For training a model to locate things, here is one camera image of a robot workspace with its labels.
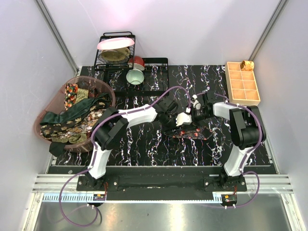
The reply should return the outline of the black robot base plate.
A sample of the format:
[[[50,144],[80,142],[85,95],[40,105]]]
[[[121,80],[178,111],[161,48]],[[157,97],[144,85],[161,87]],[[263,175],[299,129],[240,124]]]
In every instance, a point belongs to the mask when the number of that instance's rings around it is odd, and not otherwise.
[[[222,194],[246,192],[244,177],[221,185],[221,167],[112,167],[106,174],[91,180],[90,175],[77,180],[78,191],[107,190],[109,201],[202,201]]]

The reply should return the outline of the dark floral red-dotted tie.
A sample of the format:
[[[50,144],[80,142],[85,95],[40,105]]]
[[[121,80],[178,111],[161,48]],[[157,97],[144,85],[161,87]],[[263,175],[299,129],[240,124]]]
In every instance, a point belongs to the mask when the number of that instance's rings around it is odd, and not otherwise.
[[[213,132],[207,128],[192,128],[192,129],[180,128],[180,137],[173,137],[173,138],[190,139],[190,140],[208,140],[212,136]]]

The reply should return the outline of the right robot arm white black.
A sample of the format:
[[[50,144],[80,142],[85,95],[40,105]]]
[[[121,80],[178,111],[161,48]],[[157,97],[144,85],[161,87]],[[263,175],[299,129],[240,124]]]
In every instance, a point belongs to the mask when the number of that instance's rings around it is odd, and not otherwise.
[[[201,119],[222,117],[230,124],[233,147],[224,164],[225,175],[218,179],[219,187],[229,191],[235,184],[234,177],[243,174],[244,166],[251,153],[266,139],[264,123],[257,106],[243,106],[225,101],[216,102],[217,94],[202,92],[192,96],[196,116]]]

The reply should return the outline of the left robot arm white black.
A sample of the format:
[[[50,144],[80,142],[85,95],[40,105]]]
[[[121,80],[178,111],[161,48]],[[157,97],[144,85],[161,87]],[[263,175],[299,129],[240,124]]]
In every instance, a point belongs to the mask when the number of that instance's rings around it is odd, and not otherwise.
[[[178,104],[167,97],[154,105],[145,104],[138,108],[117,110],[109,107],[92,128],[93,154],[88,166],[87,185],[97,191],[103,187],[103,176],[111,151],[121,141],[128,128],[143,123],[158,121],[165,128],[176,127]]]

